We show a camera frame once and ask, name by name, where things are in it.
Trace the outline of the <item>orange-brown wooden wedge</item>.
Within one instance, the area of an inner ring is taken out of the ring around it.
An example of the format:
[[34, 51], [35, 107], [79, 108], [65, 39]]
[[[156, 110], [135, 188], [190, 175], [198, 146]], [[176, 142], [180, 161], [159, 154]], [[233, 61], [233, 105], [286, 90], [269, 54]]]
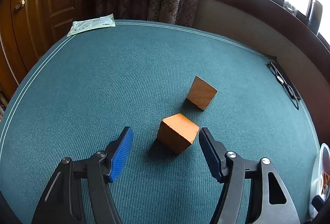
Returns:
[[329, 190], [329, 181], [330, 175], [325, 171], [322, 172], [322, 193], [325, 193]]

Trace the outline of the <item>dark thermos bottle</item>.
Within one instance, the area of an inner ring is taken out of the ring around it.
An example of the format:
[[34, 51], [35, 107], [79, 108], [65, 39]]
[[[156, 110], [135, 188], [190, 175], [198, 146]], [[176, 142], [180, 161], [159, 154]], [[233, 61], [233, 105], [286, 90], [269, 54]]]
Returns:
[[308, 28], [317, 36], [321, 24], [323, 6], [318, 0], [312, 0]]

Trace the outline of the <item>green mat table cover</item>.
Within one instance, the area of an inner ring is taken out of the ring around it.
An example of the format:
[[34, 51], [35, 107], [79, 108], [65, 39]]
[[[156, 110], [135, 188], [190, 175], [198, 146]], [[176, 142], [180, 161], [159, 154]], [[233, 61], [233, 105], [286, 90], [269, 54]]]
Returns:
[[[25, 76], [1, 121], [6, 202], [30, 223], [62, 158], [88, 158], [129, 126], [133, 146], [110, 185], [123, 223], [208, 223], [222, 185], [198, 141], [180, 155], [156, 142], [160, 122], [181, 113], [242, 158], [269, 158], [306, 221], [316, 131], [306, 105], [295, 108], [266, 64], [225, 37], [151, 22], [63, 37]], [[195, 76], [217, 90], [204, 111], [187, 99]]]

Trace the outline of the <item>brass door knob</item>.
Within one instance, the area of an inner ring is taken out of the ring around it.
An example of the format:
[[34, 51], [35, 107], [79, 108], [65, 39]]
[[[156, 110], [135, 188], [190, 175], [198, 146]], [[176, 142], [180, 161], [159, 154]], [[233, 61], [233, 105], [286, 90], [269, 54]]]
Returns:
[[20, 11], [25, 7], [25, 0], [19, 0], [15, 5], [15, 11]]

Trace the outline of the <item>brown wooden wedge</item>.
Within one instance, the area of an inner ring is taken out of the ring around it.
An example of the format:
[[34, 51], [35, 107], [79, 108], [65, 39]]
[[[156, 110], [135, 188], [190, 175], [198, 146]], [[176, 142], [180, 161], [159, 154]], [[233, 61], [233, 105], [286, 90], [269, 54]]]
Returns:
[[195, 76], [188, 92], [187, 99], [204, 111], [213, 100], [216, 93], [217, 90], [214, 87], [200, 77]]

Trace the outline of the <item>brown wooden door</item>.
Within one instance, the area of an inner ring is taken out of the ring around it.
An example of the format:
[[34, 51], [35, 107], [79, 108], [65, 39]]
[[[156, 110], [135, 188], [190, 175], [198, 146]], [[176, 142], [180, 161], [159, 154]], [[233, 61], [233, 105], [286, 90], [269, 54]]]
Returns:
[[1, 0], [1, 92], [11, 99], [38, 60], [82, 16], [82, 0]]

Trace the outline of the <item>orange wooden block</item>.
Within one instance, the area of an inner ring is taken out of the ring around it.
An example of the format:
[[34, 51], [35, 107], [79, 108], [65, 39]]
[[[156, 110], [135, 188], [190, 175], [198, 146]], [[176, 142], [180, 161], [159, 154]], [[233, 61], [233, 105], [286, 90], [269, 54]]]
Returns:
[[193, 144], [198, 131], [198, 125], [178, 113], [160, 122], [157, 140], [179, 155]]

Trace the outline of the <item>black eyeglasses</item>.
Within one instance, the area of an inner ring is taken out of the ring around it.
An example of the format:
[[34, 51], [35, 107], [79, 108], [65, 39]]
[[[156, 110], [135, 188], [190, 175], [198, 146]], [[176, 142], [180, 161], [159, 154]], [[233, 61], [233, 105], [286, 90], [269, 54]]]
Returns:
[[295, 108], [299, 110], [299, 102], [301, 100], [300, 94], [284, 72], [284, 69], [274, 61], [269, 61], [266, 66], [271, 70], [271, 73], [274, 75], [277, 82], [286, 90]]

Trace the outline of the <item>clear glass bowl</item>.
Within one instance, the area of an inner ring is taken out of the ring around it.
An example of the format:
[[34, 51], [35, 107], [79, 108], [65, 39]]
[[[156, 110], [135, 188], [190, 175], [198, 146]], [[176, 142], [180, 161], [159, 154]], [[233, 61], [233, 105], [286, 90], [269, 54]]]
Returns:
[[325, 143], [321, 145], [320, 151], [317, 154], [317, 157], [314, 162], [312, 179], [310, 185], [310, 205], [309, 205], [309, 214], [311, 219], [314, 219], [318, 214], [318, 211], [312, 206], [312, 199], [316, 195], [320, 195], [322, 199], [326, 202], [329, 198], [329, 190], [325, 193], [322, 193], [322, 172], [325, 171], [329, 174], [329, 146]]

